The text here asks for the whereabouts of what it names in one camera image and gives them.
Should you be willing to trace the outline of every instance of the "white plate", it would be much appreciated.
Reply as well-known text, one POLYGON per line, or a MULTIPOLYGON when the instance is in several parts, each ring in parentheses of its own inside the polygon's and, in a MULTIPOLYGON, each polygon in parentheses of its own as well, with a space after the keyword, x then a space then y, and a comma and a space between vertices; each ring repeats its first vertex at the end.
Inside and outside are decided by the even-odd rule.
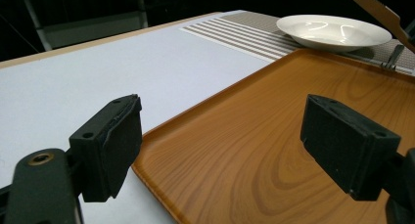
POLYGON ((278 20, 277 26, 305 47, 334 53, 380 45, 392 39, 379 26, 341 17, 289 16, 278 20))

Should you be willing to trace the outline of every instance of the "screw hole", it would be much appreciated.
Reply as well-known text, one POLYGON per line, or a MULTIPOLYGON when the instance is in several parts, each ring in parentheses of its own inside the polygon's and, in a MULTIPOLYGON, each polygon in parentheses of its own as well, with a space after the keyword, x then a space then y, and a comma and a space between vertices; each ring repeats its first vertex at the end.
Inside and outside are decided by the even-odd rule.
POLYGON ((94 134, 93 134, 93 133, 84 133, 84 134, 82 135, 82 137, 83 137, 83 138, 91 138, 92 136, 94 136, 94 134))
POLYGON ((34 157, 32 157, 29 161, 28 164, 32 165, 32 166, 36 166, 36 165, 40 165, 43 163, 47 163, 50 160, 52 160, 54 158, 54 155, 51 153, 45 153, 45 154, 39 154, 36 155, 34 157))

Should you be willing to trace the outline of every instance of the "wood grain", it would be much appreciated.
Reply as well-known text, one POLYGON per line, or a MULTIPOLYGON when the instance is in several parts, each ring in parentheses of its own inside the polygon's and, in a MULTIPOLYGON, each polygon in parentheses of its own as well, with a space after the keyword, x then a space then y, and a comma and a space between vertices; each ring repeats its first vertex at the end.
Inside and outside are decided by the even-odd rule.
POLYGON ((336 99, 415 146, 415 78, 298 50, 144 135, 135 173, 180 223, 386 223, 300 141, 307 94, 336 99))

